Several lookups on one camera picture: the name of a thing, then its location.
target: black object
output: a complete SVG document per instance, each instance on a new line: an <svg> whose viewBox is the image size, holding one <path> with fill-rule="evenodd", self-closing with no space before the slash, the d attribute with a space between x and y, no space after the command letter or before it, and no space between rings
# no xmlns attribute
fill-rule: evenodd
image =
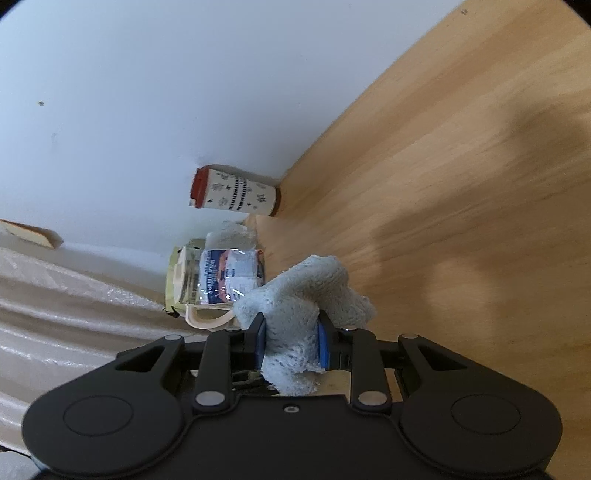
<svg viewBox="0 0 591 480"><path fill-rule="evenodd" d="M240 392L262 362L258 314L207 342L171 335L122 352L43 395L22 425L37 478L549 478L562 425L540 393L416 335L381 342L324 312L318 325L322 365L351 371L350 404L269 396L264 381L250 392L267 395Z"/></svg>

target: silver screw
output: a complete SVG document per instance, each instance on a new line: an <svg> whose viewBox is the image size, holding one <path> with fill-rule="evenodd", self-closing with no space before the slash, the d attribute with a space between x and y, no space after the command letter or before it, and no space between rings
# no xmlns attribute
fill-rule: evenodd
<svg viewBox="0 0 591 480"><path fill-rule="evenodd" d="M363 392L358 399L363 405L367 405L368 407L384 405L388 401L387 395L377 390Z"/></svg>
<svg viewBox="0 0 591 480"><path fill-rule="evenodd" d="M206 390L195 397L195 401L204 407L215 407L224 400L226 400L226 396L215 390Z"/></svg>

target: white wall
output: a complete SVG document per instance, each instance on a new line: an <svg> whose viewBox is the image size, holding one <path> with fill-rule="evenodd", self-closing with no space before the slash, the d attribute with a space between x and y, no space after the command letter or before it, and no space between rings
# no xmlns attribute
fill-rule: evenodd
<svg viewBox="0 0 591 480"><path fill-rule="evenodd" d="M24 0L0 22L0 218L164 258L243 219L188 206L198 163L280 179L458 3Z"/></svg>

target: snack package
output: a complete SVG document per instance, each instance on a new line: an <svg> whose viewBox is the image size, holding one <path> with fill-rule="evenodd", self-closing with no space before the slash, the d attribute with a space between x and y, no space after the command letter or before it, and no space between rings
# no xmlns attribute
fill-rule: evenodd
<svg viewBox="0 0 591 480"><path fill-rule="evenodd" d="M199 302L237 301L265 284L262 250L204 249L199 261Z"/></svg>

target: wooden surface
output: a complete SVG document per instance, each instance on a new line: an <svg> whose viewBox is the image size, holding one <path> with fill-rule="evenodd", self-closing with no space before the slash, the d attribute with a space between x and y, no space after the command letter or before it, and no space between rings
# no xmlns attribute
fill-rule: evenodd
<svg viewBox="0 0 591 480"><path fill-rule="evenodd" d="M267 271L337 255L378 337L540 390L564 421L549 471L591 478L591 31L558 0L462 8L286 176L256 221Z"/></svg>

